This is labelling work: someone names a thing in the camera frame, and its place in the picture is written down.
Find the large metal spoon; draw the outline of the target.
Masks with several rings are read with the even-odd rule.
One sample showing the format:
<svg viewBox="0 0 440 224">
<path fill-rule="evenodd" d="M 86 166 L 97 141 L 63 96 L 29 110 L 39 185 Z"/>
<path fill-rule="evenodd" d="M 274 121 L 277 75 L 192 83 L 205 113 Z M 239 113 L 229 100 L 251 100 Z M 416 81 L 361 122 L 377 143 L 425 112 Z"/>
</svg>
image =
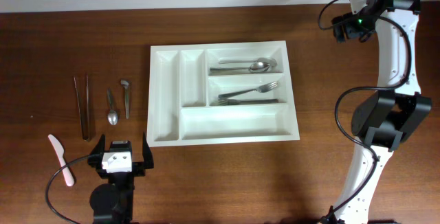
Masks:
<svg viewBox="0 0 440 224">
<path fill-rule="evenodd" d="M 259 57 L 259 58 L 249 59 L 249 60 L 220 60 L 219 64 L 255 63 L 255 62 L 267 63 L 273 67 L 278 65 L 277 61 L 273 58 L 270 58 L 270 57 Z"/>
<path fill-rule="evenodd" d="M 271 65 L 264 62 L 252 63 L 249 67 L 211 67 L 210 72 L 220 72 L 220 71 L 242 71 L 246 70 L 250 73 L 261 73 L 267 71 Z"/>
</svg>

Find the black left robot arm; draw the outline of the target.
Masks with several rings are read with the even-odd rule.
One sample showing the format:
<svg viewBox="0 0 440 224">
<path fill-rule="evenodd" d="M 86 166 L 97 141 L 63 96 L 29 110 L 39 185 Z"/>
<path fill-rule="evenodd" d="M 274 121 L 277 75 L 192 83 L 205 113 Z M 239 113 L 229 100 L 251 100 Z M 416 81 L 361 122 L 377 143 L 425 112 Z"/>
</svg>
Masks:
<svg viewBox="0 0 440 224">
<path fill-rule="evenodd" d="M 133 161 L 129 140 L 111 142 L 105 149 L 102 135 L 87 159 L 101 179 L 107 182 L 96 187 L 90 195 L 94 223 L 130 223 L 133 220 L 135 178 L 143 177 L 146 170 L 154 168 L 151 149 L 146 135 L 142 135 L 143 160 Z"/>
</svg>

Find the metal fork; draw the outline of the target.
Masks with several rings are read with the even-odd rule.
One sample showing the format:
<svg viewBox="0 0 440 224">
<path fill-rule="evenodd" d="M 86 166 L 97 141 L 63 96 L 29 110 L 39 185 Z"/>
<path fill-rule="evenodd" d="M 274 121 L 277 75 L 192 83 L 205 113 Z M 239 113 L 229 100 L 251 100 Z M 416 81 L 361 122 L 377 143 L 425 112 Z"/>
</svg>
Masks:
<svg viewBox="0 0 440 224">
<path fill-rule="evenodd" d="M 250 105 L 250 104 L 276 104 L 279 103 L 279 99 L 262 99 L 262 100 L 237 100 L 237 99 L 217 99 L 213 102 L 215 105 L 219 106 L 230 106 L 230 105 Z"/>
<path fill-rule="evenodd" d="M 278 86 L 279 86 L 278 81 L 270 82 L 270 83 L 267 83 L 265 85 L 261 85 L 259 87 L 253 88 L 253 89 L 235 91 L 235 92 L 232 92 L 232 93 L 223 93 L 223 94 L 218 95 L 218 99 L 227 99 L 227 98 L 231 98 L 231 97 L 238 96 L 238 95 L 241 95 L 241 94 L 250 93 L 250 92 L 253 92 L 253 91 L 259 92 L 259 93 L 266 93 L 266 92 L 269 92 L 269 91 L 277 88 Z"/>
</svg>

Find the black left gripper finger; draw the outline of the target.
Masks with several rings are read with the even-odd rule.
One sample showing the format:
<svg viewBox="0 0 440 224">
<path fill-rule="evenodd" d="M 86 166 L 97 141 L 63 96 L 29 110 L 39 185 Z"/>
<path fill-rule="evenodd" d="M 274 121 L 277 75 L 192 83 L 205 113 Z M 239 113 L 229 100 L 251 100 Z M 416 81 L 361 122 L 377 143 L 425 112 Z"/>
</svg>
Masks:
<svg viewBox="0 0 440 224">
<path fill-rule="evenodd" d="M 105 135 L 102 134 L 96 146 L 92 149 L 87 159 L 89 166 L 101 166 L 102 158 L 105 153 Z"/>
<path fill-rule="evenodd" d="M 145 132 L 143 132 L 142 134 L 142 156 L 144 162 L 144 169 L 153 169 L 154 168 L 153 154 L 148 145 Z"/>
</svg>

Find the long metal tongs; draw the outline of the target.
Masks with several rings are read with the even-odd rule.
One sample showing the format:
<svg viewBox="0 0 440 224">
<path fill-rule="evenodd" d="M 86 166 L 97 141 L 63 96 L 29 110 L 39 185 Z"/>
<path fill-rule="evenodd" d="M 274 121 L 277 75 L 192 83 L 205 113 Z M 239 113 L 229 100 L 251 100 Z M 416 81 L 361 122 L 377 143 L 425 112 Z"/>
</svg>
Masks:
<svg viewBox="0 0 440 224">
<path fill-rule="evenodd" d="M 82 102 L 82 99 L 80 97 L 79 89 L 78 89 L 78 83 L 77 79 L 74 76 L 74 88 L 76 92 L 76 102 L 78 106 L 78 114 L 80 118 L 80 128 L 81 128 L 81 135 L 82 139 L 86 142 L 89 142 L 91 139 L 91 132 L 90 132 L 90 101 L 89 101 L 89 77 L 86 74 L 85 75 L 85 103 Z"/>
</svg>

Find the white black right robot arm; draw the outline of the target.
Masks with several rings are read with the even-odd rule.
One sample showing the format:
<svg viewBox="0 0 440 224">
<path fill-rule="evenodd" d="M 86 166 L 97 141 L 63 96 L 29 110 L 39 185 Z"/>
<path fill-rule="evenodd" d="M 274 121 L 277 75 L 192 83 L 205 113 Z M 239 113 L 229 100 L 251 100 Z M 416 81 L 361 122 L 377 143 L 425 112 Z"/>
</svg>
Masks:
<svg viewBox="0 0 440 224">
<path fill-rule="evenodd" d="M 432 100 L 421 94 L 415 63 L 415 34 L 420 0 L 347 0 L 349 13 L 332 19 L 329 29 L 337 42 L 379 43 L 377 84 L 357 106 L 351 130 L 341 133 L 354 144 L 353 158 L 341 195 L 320 223 L 368 223 L 369 208 L 381 174 L 393 153 L 428 116 Z"/>
</svg>

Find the small metal teaspoon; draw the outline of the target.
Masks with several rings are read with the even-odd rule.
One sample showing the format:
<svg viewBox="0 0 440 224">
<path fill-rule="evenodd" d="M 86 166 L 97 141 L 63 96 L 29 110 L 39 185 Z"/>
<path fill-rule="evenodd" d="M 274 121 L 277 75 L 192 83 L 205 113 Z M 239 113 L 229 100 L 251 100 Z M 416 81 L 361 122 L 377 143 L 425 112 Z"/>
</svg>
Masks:
<svg viewBox="0 0 440 224">
<path fill-rule="evenodd" d="M 109 112 L 107 115 L 107 119 L 110 125 L 115 126 L 118 123 L 118 113 L 114 108 L 113 94 L 110 89 L 107 89 L 107 101 L 109 104 Z"/>
</svg>

